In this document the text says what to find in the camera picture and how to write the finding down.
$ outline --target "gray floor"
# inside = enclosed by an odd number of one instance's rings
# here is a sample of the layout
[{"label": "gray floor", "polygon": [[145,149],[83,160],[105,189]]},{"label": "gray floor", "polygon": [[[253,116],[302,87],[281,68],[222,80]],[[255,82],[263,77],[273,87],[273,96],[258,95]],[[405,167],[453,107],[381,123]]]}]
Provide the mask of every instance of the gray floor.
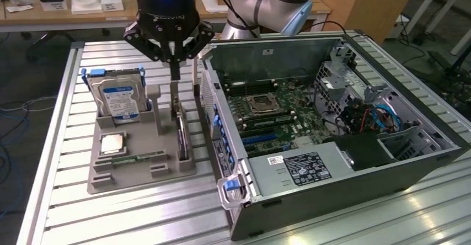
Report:
[{"label": "gray floor", "polygon": [[[405,10],[410,16],[414,15],[424,0],[412,0]],[[428,11],[421,23],[425,24],[440,4],[434,4]],[[460,14],[450,12],[445,21],[440,24],[436,32],[437,41],[426,41],[421,47],[424,50],[436,50],[446,55],[453,62],[457,57],[452,56],[454,45],[471,27],[471,20]],[[421,27],[413,31],[412,37],[421,30]],[[123,30],[111,29],[111,35],[105,37],[101,30],[73,31],[71,35],[78,41],[110,41],[121,40]],[[35,64],[27,63],[25,59],[25,50],[33,43],[34,39],[42,36],[42,33],[33,33],[31,40],[23,40],[19,33],[13,33],[10,38],[0,43],[0,103],[19,100],[27,101],[47,95],[55,95],[62,80],[63,69],[67,62],[67,54],[70,42],[63,38],[55,38],[38,51],[39,61]],[[420,55],[420,51],[402,45],[396,40],[389,40],[384,44],[385,49],[400,60]],[[428,63],[428,57],[417,59],[409,63],[413,68],[429,72],[432,65]],[[471,57],[468,59],[464,68],[471,68]],[[53,101],[38,104],[38,108],[51,105]],[[22,116],[22,111],[11,114]],[[0,185],[0,213],[5,210],[13,210],[0,219],[0,244],[15,244],[18,232],[23,219],[23,213],[30,195],[31,186],[35,177],[35,171],[41,159],[42,148],[49,130],[49,122],[51,120],[53,111],[37,112],[30,115],[30,129],[22,139],[9,145],[11,156],[19,167],[19,177],[13,173],[9,181]],[[17,123],[11,119],[0,118],[0,134]],[[0,171],[0,178],[5,175],[5,169]],[[11,207],[19,196],[19,183],[25,187],[23,200],[17,207]]]}]

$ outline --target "paper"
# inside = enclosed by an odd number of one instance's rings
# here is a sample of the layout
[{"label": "paper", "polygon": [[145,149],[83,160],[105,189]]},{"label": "paper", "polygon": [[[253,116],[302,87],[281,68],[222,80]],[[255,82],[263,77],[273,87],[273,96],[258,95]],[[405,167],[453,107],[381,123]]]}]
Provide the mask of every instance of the paper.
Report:
[{"label": "paper", "polygon": [[7,10],[10,12],[22,12],[27,9],[33,9],[33,6],[31,5],[27,5],[27,6],[21,6],[21,7],[7,7]]},{"label": "paper", "polygon": [[229,7],[226,5],[219,5],[217,0],[202,0],[206,11],[210,13],[227,12]]}]

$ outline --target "aluminum extrusion table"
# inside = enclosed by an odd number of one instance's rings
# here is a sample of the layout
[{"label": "aluminum extrusion table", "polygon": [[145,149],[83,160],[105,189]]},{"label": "aluminum extrusion table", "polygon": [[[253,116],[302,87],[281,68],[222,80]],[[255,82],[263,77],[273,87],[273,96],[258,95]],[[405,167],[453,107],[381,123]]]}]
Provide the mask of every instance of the aluminum extrusion table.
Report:
[{"label": "aluminum extrusion table", "polygon": [[[373,41],[356,39],[445,122],[471,141],[471,125],[464,116]],[[127,69],[138,64],[147,68],[149,82],[165,84],[159,106],[169,106],[170,69],[162,63],[151,62],[125,41],[74,45],[18,244],[471,244],[469,154],[405,192],[233,242],[198,118],[191,65],[182,68],[181,99],[191,122],[197,175],[90,195],[87,179],[97,105],[79,71],[82,68]],[[373,84],[382,83],[381,76],[362,61],[358,70]]]}]

